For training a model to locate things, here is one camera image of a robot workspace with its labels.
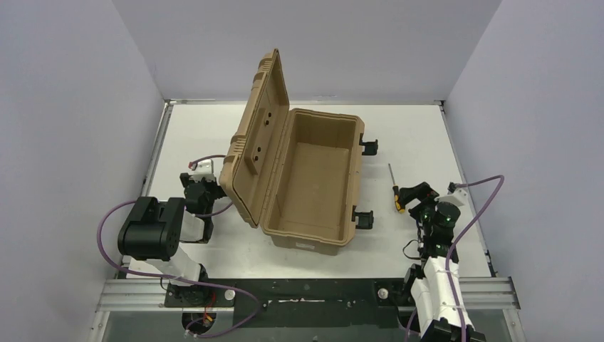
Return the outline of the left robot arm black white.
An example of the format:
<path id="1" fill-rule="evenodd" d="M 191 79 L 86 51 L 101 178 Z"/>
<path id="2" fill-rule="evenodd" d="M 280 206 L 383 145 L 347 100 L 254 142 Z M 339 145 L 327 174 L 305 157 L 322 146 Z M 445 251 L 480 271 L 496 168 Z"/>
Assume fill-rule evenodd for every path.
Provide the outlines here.
<path id="1" fill-rule="evenodd" d="M 183 197 L 166 202 L 139 197 L 118 234 L 118 250 L 124 256 L 144 261 L 168 277 L 167 292 L 186 304 L 208 304 L 214 290 L 197 285 L 208 279 L 204 266 L 180 244 L 206 244 L 212 237 L 214 203 L 225 196 L 215 176 L 182 173 Z"/>

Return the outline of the aluminium front frame rail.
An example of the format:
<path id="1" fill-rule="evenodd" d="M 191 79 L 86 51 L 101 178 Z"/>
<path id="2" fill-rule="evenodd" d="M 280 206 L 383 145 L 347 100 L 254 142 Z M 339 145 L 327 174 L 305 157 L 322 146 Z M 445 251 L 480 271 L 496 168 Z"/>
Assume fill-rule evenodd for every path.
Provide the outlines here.
<path id="1" fill-rule="evenodd" d="M 360 302 L 388 305 L 378 298 L 381 288 L 390 289 L 392 279 L 239 279 L 236 288 L 260 299 L 262 307 L 274 303 L 326 303 L 346 306 Z M 466 277 L 459 280 L 468 310 L 519 309 L 520 303 L 510 278 Z M 154 279 L 111 279 L 106 281 L 96 307 L 98 312 L 174 311 L 199 312 L 201 304 L 187 304 L 166 291 Z"/>

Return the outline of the tan hinged bin lid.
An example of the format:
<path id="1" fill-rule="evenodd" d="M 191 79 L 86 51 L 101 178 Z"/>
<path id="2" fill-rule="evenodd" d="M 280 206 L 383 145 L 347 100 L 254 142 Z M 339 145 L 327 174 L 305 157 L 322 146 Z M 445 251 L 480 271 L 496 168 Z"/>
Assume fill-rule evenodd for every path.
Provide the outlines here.
<path id="1" fill-rule="evenodd" d="M 219 175 L 225 194 L 253 228 L 261 221 L 289 108 L 281 57 L 275 48 L 259 62 Z"/>

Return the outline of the yellow black handled screwdriver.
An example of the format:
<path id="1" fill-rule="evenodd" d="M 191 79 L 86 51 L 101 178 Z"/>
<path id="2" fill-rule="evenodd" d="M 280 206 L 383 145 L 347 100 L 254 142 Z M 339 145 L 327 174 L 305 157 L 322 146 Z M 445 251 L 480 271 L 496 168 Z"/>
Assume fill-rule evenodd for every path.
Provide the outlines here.
<path id="1" fill-rule="evenodd" d="M 390 163 L 388 163 L 387 165 L 388 165 L 388 169 L 389 169 L 389 172 L 390 172 L 390 177 L 391 177 L 391 180 L 392 180 L 392 191 L 393 191 L 393 194 L 394 194 L 395 208 L 396 208 L 396 210 L 399 213 L 403 213 L 405 211 L 405 206 L 401 202 L 401 199 L 402 199 L 401 188 L 396 183 L 394 172 L 392 170 L 392 165 Z"/>

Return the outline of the black lower bin latch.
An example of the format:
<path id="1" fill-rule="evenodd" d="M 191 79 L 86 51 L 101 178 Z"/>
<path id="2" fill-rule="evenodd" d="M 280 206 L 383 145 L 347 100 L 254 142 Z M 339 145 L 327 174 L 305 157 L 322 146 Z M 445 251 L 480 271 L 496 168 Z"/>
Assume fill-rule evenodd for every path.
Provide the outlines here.
<path id="1" fill-rule="evenodd" d="M 352 210 L 352 221 L 355 223 L 355 228 L 360 230 L 371 230 L 374 223 L 374 211 L 359 212 L 356 210 L 356 206 L 353 206 Z"/>

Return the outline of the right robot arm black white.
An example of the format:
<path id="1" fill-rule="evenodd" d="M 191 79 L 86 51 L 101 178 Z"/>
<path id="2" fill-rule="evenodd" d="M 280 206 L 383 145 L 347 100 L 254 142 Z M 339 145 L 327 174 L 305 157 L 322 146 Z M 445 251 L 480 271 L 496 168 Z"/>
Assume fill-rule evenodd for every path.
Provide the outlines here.
<path id="1" fill-rule="evenodd" d="M 398 212 L 406 212 L 417 227 L 417 264 L 405 277 L 404 293 L 415 304 L 409 319 L 419 324 L 421 341 L 485 341 L 464 305 L 454 228 L 467 193 L 453 184 L 441 196 L 426 182 L 392 188 Z"/>

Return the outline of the black upper bin latch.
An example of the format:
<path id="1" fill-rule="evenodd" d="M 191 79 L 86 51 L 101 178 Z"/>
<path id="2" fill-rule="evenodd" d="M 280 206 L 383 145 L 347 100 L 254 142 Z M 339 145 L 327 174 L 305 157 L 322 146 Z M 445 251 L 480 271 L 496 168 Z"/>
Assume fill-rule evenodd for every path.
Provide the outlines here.
<path id="1" fill-rule="evenodd" d="M 376 156 L 379 150 L 378 140 L 364 141 L 363 136 L 363 133 L 359 135 L 359 146 L 361 147 L 361 155 Z"/>

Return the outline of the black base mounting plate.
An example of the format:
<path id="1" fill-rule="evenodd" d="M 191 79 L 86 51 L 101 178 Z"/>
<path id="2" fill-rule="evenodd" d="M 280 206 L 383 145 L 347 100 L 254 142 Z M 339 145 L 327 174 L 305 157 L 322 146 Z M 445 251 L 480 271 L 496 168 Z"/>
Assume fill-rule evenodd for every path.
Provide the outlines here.
<path id="1" fill-rule="evenodd" d="M 164 305 L 231 309 L 246 328 L 404 326 L 414 310 L 403 279 L 212 279 L 219 288 L 168 285 Z"/>

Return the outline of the tan plastic storage bin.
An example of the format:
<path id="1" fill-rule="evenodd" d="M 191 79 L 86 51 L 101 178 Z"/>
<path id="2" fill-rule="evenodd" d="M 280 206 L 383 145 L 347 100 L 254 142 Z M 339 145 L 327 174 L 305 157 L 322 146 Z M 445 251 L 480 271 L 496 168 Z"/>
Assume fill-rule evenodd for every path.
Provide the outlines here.
<path id="1" fill-rule="evenodd" d="M 364 131 L 356 115 L 289 112 L 259 223 L 275 246 L 335 256 L 352 241 Z"/>

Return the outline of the black bin latch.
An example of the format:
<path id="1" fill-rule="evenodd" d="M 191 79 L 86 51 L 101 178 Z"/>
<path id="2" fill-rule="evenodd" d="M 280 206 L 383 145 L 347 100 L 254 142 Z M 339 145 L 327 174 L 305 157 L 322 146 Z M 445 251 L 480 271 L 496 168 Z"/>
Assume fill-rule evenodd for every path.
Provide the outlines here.
<path id="1" fill-rule="evenodd" d="M 378 140 L 364 141 L 363 136 L 363 133 L 359 135 L 359 146 L 361 147 L 361 155 L 376 156 L 379 150 Z"/>
<path id="2" fill-rule="evenodd" d="M 356 206 L 353 206 L 352 210 L 352 221 L 355 223 L 355 228 L 360 230 L 371 230 L 374 223 L 374 211 L 359 212 L 356 210 Z"/>

